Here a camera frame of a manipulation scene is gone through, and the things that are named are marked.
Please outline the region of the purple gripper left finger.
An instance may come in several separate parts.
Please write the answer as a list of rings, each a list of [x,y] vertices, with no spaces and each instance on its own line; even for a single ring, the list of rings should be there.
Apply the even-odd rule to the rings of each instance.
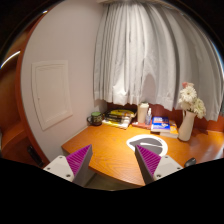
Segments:
[[[87,179],[92,155],[92,145],[87,145],[67,157],[59,155],[44,170],[76,185],[83,186]]]

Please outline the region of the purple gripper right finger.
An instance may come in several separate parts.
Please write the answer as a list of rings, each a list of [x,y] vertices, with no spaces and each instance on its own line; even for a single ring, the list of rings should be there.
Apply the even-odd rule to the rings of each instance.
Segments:
[[[135,156],[146,185],[182,169],[170,156],[159,156],[140,145],[135,146]]]

